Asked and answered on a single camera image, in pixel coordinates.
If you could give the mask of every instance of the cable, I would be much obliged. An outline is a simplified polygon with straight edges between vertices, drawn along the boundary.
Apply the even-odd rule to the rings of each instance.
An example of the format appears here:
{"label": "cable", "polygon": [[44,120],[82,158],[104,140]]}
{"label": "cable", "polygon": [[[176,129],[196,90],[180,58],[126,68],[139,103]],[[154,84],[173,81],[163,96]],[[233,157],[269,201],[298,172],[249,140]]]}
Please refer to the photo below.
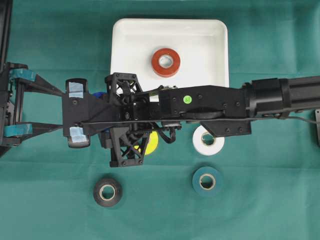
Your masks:
{"label": "cable", "polygon": [[314,120],[307,119],[307,118],[300,117],[300,116],[288,116],[285,119],[302,120],[302,121],[305,121],[310,124],[320,124],[320,121],[314,121]]}
{"label": "cable", "polygon": [[[82,125],[95,125],[95,124],[134,124],[134,123],[154,123],[154,122],[238,122],[238,121],[256,121],[256,120],[270,120],[270,119],[280,119],[276,116],[268,117],[245,117],[245,118],[212,118],[212,119],[154,119],[154,120],[130,120],[130,121],[95,121],[95,122],[81,122]],[[310,124],[320,124],[320,122],[310,120],[300,116],[288,116],[285,119],[301,120]]]}

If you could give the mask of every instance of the black truss bracket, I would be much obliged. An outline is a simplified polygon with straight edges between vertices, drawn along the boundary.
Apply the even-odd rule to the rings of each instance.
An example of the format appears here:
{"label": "black truss bracket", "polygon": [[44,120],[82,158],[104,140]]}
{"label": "black truss bracket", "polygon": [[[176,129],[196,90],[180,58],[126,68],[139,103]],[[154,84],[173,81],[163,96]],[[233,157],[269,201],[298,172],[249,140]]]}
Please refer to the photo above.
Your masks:
{"label": "black truss bracket", "polygon": [[127,134],[129,127],[112,127],[109,131],[112,139],[110,167],[128,167],[144,163],[150,133],[132,139]]}

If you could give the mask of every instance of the teal tape roll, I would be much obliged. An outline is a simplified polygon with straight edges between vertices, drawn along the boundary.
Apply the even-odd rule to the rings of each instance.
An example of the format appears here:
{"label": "teal tape roll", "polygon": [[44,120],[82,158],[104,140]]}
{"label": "teal tape roll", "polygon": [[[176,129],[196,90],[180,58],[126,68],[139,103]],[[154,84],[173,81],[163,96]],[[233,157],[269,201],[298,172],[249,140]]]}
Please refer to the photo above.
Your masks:
{"label": "teal tape roll", "polygon": [[9,79],[26,79],[29,81],[34,81],[36,79],[36,73],[25,68],[16,68],[10,70]]}
{"label": "teal tape roll", "polygon": [[200,167],[193,174],[192,186],[200,196],[213,197],[220,192],[223,186],[223,177],[221,173],[213,167]]}
{"label": "teal tape roll", "polygon": [[5,126],[3,131],[4,137],[20,136],[26,134],[32,134],[31,123]]}

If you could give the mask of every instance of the blue tape roll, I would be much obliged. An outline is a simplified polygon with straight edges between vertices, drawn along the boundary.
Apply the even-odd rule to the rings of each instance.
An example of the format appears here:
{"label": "blue tape roll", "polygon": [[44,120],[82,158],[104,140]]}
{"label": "blue tape roll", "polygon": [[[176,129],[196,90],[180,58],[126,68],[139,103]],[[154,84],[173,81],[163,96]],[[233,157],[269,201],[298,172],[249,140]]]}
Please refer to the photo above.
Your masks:
{"label": "blue tape roll", "polygon": [[[212,180],[212,185],[202,186],[201,180],[203,177],[209,177]],[[192,177],[193,189],[202,197],[213,197],[220,192],[223,186],[223,177],[220,172],[210,166],[200,167]]]}

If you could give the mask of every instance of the black metal frame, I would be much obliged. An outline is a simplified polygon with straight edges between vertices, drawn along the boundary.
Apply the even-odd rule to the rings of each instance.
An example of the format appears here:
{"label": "black metal frame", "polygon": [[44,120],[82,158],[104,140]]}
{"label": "black metal frame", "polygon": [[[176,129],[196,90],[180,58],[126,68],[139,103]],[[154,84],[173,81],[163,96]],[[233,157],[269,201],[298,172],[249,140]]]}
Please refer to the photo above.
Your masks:
{"label": "black metal frame", "polygon": [[0,73],[4,70],[7,57],[12,4],[12,0],[0,1]]}
{"label": "black metal frame", "polygon": [[[28,69],[28,66],[8,62],[0,75],[0,157],[10,147],[18,146],[26,139],[62,128],[61,125],[57,124],[22,121],[25,92],[37,92],[56,96],[61,96],[63,93],[39,75],[35,76],[35,81],[23,78],[10,80],[10,71],[14,69]],[[15,85],[15,104],[10,100],[10,97],[13,95],[13,85]],[[31,124],[32,134],[4,136],[5,126],[20,124]]]}

